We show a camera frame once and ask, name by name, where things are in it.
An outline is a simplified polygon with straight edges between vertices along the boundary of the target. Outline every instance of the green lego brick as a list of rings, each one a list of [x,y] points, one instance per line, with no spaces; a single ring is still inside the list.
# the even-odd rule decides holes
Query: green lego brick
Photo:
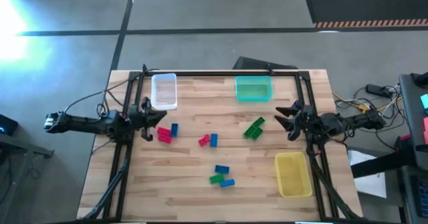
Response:
[[[257,140],[257,138],[259,138],[260,134],[263,133],[263,130],[261,128],[257,128],[253,134],[250,136],[250,138],[252,138],[253,140]]]
[[[265,119],[263,119],[263,117],[260,117],[253,123],[253,126],[257,128],[261,126],[261,124],[263,124],[264,122],[265,122]]]
[[[254,133],[256,127],[250,126],[245,133],[243,133],[244,137],[251,138],[251,135]]]
[[[218,175],[209,177],[209,182],[211,184],[220,183],[220,182],[222,182],[224,180],[225,180],[225,176],[223,176],[222,174],[218,174]]]

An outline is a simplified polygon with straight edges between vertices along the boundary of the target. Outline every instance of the white plastic container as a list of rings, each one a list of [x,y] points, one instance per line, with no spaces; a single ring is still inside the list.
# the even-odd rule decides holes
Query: white plastic container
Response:
[[[152,107],[157,110],[177,108],[177,76],[155,74],[152,76]]]

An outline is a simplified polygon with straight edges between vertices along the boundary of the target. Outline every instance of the red lego brick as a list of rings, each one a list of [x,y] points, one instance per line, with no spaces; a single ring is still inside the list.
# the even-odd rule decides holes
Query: red lego brick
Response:
[[[423,125],[425,126],[425,131],[428,131],[428,117],[423,119]]]
[[[208,144],[208,142],[207,142],[207,141],[205,141],[205,139],[204,139],[204,138],[202,138],[202,139],[198,140],[198,142],[199,142],[199,145],[200,145],[201,147],[204,147],[206,144]]]
[[[209,134],[205,134],[203,136],[203,140],[205,140],[205,142],[209,142]]]
[[[164,134],[164,135],[170,136],[171,130],[163,127],[158,127],[158,134]]]
[[[166,135],[166,134],[159,134],[158,135],[158,140],[161,142],[165,142],[165,143],[170,144],[172,139],[173,138],[171,138],[171,136]]]

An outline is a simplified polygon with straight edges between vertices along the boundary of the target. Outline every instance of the lego brick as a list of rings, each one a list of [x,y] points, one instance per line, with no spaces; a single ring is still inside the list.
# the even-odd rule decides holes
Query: lego brick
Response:
[[[424,94],[421,96],[422,105],[424,109],[428,109],[428,94]]]
[[[161,141],[161,142],[165,142],[165,143],[170,144],[172,138],[171,138],[171,136],[166,135],[166,134],[159,134],[158,135],[158,140]]]
[[[225,180],[225,176],[223,176],[222,174],[218,174],[218,175],[209,177],[209,182],[211,184],[220,183],[220,182],[222,182],[224,180]]]
[[[245,133],[243,133],[244,137],[250,138],[253,132],[255,131],[256,127],[250,126]]]
[[[259,138],[260,134],[263,133],[263,130],[261,128],[257,128],[253,134],[250,136],[251,139],[253,140],[257,140],[257,138]]]
[[[423,125],[425,126],[425,131],[428,131],[428,117],[423,119]]]
[[[235,180],[230,179],[230,180],[220,182],[220,187],[230,187],[234,184],[235,184]]]
[[[205,135],[203,136],[203,139],[204,139],[206,142],[209,142],[209,135],[208,135],[208,134],[205,134]]]
[[[201,147],[204,147],[206,144],[208,144],[208,142],[207,142],[207,141],[205,141],[205,139],[204,139],[204,138],[202,138],[202,139],[198,140],[198,142],[199,142],[199,145],[200,145]]]
[[[216,164],[215,165],[215,172],[220,173],[220,174],[229,174],[229,167]]]
[[[158,129],[158,134],[164,134],[164,135],[167,135],[167,136],[171,135],[171,131],[169,129],[167,129],[167,128],[158,127],[157,129]]]
[[[265,122],[265,119],[263,119],[263,117],[260,117],[253,123],[253,126],[257,128],[261,126],[261,124],[263,124],[264,122]]]
[[[217,139],[218,139],[218,134],[211,134],[211,143],[210,143],[210,147],[217,147]]]
[[[179,124],[173,123],[171,125],[171,136],[177,137],[179,135]]]

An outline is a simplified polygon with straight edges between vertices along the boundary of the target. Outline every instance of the blue lego brick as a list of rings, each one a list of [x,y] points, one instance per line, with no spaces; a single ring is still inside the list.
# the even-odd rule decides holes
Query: blue lego brick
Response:
[[[220,182],[220,187],[230,187],[231,185],[234,185],[234,184],[235,184],[235,180],[230,179],[230,180]]]
[[[171,136],[177,137],[179,135],[179,124],[173,123],[171,125]]]
[[[215,172],[220,174],[229,174],[229,167],[228,166],[221,166],[221,165],[215,165]]]
[[[218,136],[218,134],[211,134],[211,143],[209,144],[210,147],[217,147]]]
[[[428,114],[428,94],[424,94],[421,96],[422,105],[425,109],[425,113]]]

